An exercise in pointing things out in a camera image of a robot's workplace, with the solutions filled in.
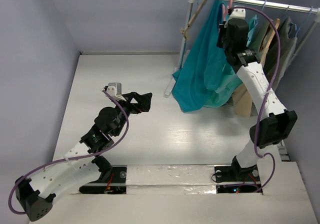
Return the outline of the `pink plastic hanger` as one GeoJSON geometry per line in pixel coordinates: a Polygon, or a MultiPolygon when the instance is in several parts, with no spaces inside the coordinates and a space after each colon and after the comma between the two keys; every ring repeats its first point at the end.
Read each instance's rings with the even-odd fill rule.
{"type": "Polygon", "coordinates": [[[221,5],[221,9],[222,9],[222,20],[223,21],[226,21],[226,19],[227,19],[227,16],[228,16],[228,9],[230,8],[230,7],[232,7],[232,5],[233,5],[233,0],[228,0],[229,2],[228,2],[228,4],[227,4],[227,6],[225,6],[223,3],[222,3],[222,5],[221,5]]]}

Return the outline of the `teal blue t-shirt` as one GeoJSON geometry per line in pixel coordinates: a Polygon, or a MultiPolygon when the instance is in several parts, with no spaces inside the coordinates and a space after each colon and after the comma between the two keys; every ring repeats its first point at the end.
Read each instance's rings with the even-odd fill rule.
{"type": "Polygon", "coordinates": [[[182,69],[173,74],[176,83],[172,94],[183,112],[200,110],[212,94],[205,87],[204,72],[209,53],[217,47],[222,3],[224,2],[220,0],[213,3],[208,18],[193,43],[182,69]]]}

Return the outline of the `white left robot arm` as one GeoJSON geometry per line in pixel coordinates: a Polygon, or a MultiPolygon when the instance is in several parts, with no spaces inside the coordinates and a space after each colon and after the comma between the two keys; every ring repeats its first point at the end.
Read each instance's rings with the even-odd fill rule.
{"type": "Polygon", "coordinates": [[[115,107],[103,108],[90,130],[61,159],[16,180],[9,196],[16,197],[29,221],[43,218],[62,196],[91,181],[108,182],[113,167],[103,153],[118,144],[113,137],[125,137],[131,114],[149,112],[151,108],[152,93],[116,95],[105,88],[102,91],[115,107]]]}

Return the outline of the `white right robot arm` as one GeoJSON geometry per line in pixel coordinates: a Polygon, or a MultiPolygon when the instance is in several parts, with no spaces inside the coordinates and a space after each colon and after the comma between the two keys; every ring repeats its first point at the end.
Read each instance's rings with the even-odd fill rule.
{"type": "Polygon", "coordinates": [[[246,177],[272,145],[287,138],[298,119],[296,112],[288,111],[270,88],[256,52],[247,47],[248,31],[245,20],[231,18],[220,25],[217,41],[259,112],[257,124],[249,130],[249,142],[232,160],[230,174],[235,180],[246,177]]]}

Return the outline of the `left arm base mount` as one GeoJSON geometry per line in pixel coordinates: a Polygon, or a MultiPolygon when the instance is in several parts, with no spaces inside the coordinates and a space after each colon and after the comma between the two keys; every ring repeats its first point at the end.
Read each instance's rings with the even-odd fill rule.
{"type": "Polygon", "coordinates": [[[98,167],[99,178],[79,188],[81,194],[126,194],[127,166],[112,166],[103,157],[95,157],[92,161],[98,167]]]}

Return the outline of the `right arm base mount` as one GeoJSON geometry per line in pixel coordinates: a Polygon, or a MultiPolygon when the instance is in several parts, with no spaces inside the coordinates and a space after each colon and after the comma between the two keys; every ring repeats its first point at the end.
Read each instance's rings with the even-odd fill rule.
{"type": "Polygon", "coordinates": [[[261,193],[261,180],[257,164],[242,168],[236,157],[228,165],[215,166],[211,180],[218,193],[261,193]]]}

